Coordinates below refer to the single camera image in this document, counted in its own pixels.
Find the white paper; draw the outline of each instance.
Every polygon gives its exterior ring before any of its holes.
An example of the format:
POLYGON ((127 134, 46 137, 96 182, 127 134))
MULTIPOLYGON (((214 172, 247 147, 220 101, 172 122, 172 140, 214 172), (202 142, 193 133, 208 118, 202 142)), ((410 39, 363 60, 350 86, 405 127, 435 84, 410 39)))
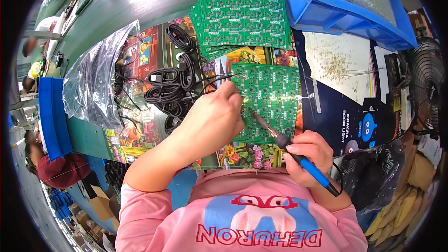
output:
POLYGON ((347 33, 303 34, 311 78, 362 105, 370 70, 370 41, 347 33))
POLYGON ((417 150, 422 152, 427 157, 434 168, 439 165, 442 158, 442 148, 440 147, 440 138, 438 140, 429 137, 429 134, 422 136, 422 139, 418 143, 417 150))

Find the stack of circuit boards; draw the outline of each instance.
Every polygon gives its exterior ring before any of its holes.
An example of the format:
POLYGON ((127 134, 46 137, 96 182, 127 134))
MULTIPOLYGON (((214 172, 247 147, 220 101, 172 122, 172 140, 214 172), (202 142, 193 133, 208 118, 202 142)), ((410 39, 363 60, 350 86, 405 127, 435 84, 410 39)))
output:
POLYGON ((242 46, 291 46, 285 0, 199 0, 189 17, 207 60, 242 46))
POLYGON ((294 67, 266 64, 233 63, 232 81, 243 96, 241 117, 245 123, 235 142, 255 144, 275 143, 269 132, 252 116, 259 114, 270 126, 294 137, 300 77, 294 67))

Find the blue plastic tray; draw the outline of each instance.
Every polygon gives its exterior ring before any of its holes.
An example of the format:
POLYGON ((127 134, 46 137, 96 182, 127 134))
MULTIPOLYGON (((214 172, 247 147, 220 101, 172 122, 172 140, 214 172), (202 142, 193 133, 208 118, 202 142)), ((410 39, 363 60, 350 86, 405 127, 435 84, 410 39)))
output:
POLYGON ((380 16, 344 0, 286 0, 289 23, 298 30, 340 35, 343 32, 375 40, 391 51, 417 48, 409 17, 400 0, 389 0, 396 27, 380 16))
POLYGON ((39 114, 42 134, 48 157, 53 161, 73 151, 64 103, 62 102, 62 78, 39 78, 39 114))

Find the green circuit board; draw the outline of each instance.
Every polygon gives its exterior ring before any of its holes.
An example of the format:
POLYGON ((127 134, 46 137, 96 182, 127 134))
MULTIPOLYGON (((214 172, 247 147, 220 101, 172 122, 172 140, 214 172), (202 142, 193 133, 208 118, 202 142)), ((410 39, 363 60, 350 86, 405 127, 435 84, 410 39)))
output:
POLYGON ((289 137, 294 136, 298 107, 300 77, 293 67, 233 63, 232 74, 243 96, 241 117, 245 127, 234 139, 236 142, 275 143, 269 132, 251 115, 257 112, 270 126, 289 137))

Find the cartoon graphic on sweatshirt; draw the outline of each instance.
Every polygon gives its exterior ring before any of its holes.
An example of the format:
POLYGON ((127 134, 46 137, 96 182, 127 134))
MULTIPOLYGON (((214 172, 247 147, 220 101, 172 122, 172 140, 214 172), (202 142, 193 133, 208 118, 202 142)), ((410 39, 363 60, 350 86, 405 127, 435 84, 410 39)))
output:
POLYGON ((308 201, 289 196, 217 196, 205 208, 196 242, 320 247, 322 229, 308 201))

